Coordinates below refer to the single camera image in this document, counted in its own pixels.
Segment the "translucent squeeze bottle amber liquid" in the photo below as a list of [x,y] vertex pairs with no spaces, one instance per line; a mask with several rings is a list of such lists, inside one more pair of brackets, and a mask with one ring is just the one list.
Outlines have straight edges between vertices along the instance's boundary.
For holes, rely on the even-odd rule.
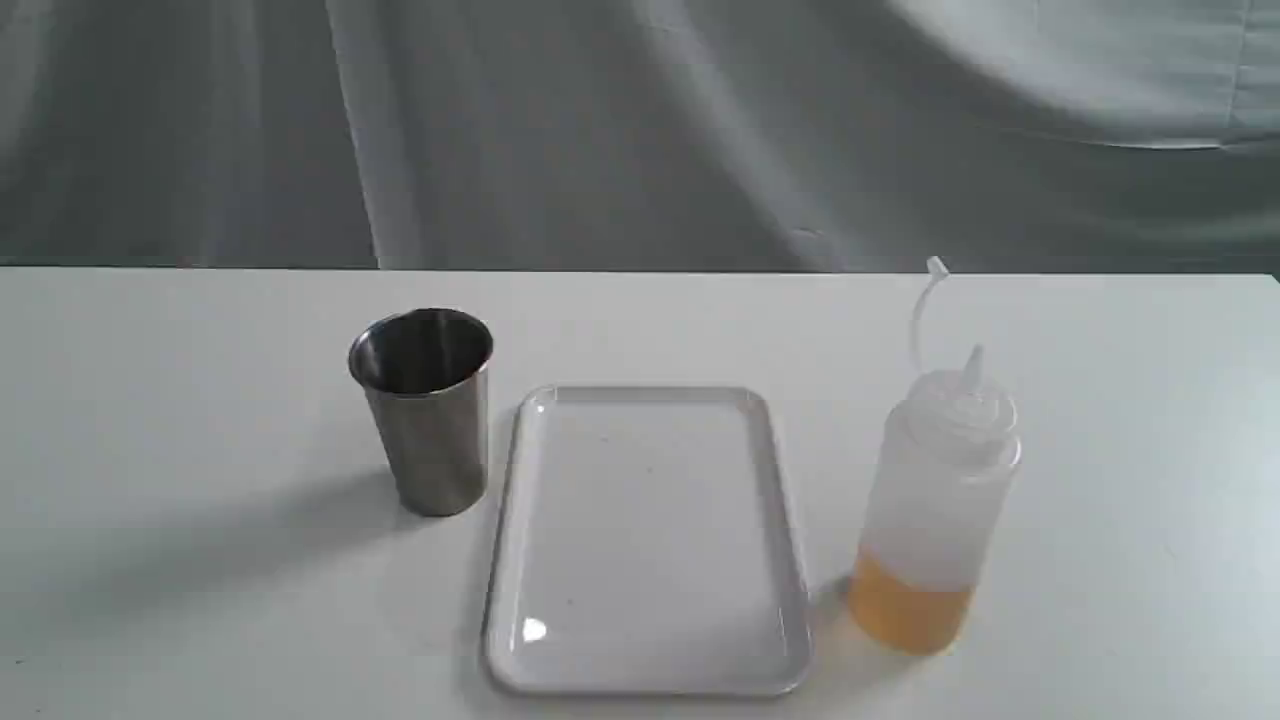
[[916,375],[884,420],[847,591],[856,624],[913,656],[957,639],[1023,457],[1018,407],[982,345],[961,366],[924,368],[923,316],[950,275],[941,258],[925,265],[908,334]]

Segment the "stainless steel cup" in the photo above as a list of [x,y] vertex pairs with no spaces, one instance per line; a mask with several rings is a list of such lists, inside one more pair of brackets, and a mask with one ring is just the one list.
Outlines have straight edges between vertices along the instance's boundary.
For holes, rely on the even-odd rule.
[[486,492],[494,348],[489,328],[453,307],[383,318],[349,346],[399,502],[419,516],[460,515]]

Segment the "white plastic tray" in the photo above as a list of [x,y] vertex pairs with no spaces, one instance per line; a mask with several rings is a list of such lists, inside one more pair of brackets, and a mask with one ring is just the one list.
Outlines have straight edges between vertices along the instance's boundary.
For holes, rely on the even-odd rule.
[[774,698],[814,643],[765,400],[545,386],[518,406],[484,657],[545,697]]

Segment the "grey backdrop curtain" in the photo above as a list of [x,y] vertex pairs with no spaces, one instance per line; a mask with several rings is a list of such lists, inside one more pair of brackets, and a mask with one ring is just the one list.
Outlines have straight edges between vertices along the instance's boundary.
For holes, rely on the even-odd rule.
[[3,263],[1277,272],[1275,1],[5,1]]

